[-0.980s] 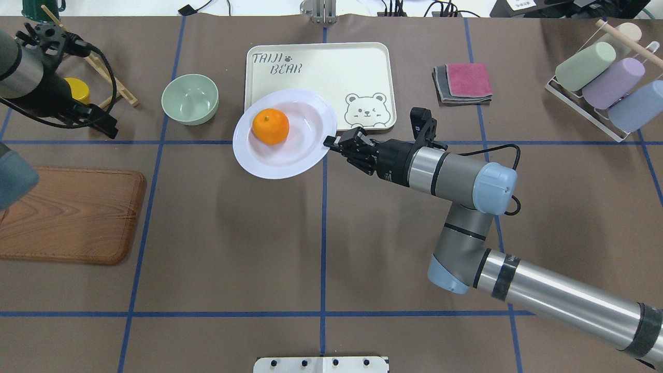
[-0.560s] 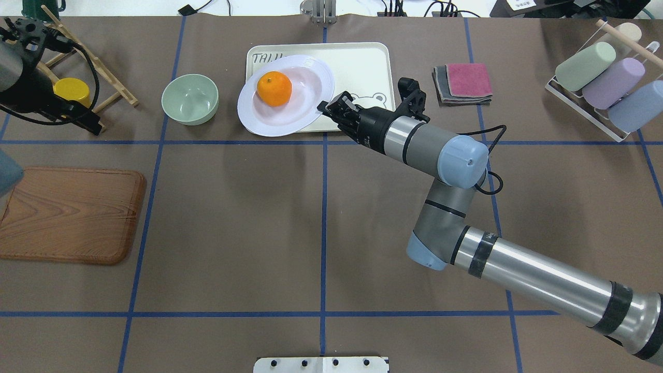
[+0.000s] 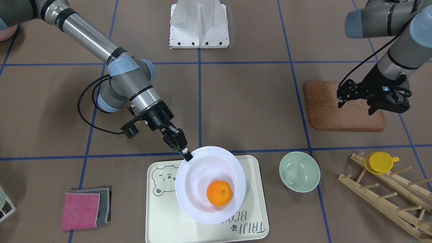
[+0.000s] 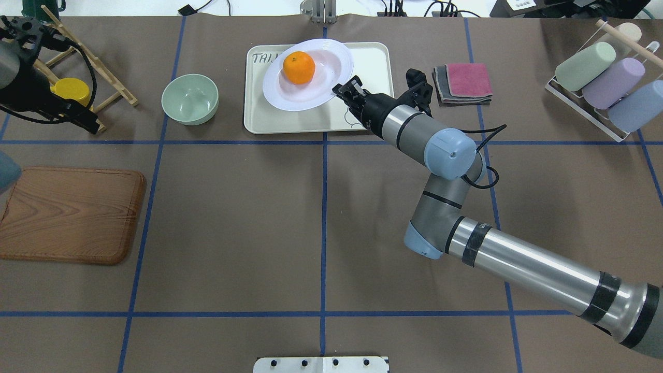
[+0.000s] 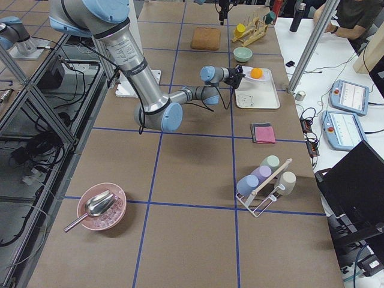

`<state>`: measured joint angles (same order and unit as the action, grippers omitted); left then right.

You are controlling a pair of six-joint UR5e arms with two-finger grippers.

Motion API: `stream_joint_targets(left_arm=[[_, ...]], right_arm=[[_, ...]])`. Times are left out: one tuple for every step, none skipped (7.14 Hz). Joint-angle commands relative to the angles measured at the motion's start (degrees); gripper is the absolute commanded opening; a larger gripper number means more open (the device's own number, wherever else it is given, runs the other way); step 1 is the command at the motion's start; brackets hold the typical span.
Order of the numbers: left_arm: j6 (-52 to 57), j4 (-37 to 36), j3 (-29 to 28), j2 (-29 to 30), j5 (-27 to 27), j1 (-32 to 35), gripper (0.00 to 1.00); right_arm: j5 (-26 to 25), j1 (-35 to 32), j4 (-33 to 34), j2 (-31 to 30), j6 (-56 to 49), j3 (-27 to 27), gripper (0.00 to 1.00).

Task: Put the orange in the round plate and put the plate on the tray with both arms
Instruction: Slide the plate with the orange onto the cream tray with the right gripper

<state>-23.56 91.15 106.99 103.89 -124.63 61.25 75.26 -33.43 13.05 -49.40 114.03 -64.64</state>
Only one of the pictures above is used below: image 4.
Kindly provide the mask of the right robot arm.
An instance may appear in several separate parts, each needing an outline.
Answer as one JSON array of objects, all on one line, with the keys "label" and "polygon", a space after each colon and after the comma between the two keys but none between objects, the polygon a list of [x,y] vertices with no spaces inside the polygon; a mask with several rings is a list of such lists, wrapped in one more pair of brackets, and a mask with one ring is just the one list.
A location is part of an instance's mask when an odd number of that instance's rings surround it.
[{"label": "right robot arm", "polygon": [[623,347],[661,358],[660,286],[624,281],[464,214],[469,191],[493,188],[499,173],[482,153],[484,142],[433,118],[426,78],[416,77],[399,97],[371,93],[358,76],[332,92],[366,130],[429,171],[404,237],[412,252],[455,257],[542,295]]}]

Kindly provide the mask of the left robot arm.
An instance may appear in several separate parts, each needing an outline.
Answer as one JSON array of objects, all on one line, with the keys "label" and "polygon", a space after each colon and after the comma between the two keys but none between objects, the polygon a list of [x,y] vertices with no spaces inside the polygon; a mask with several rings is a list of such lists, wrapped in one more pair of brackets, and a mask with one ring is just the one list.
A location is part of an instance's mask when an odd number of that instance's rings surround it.
[{"label": "left robot arm", "polygon": [[2,111],[37,124],[73,123],[90,134],[104,129],[91,104],[63,98],[51,90],[44,73],[35,68],[42,45],[35,36],[2,42]]}]

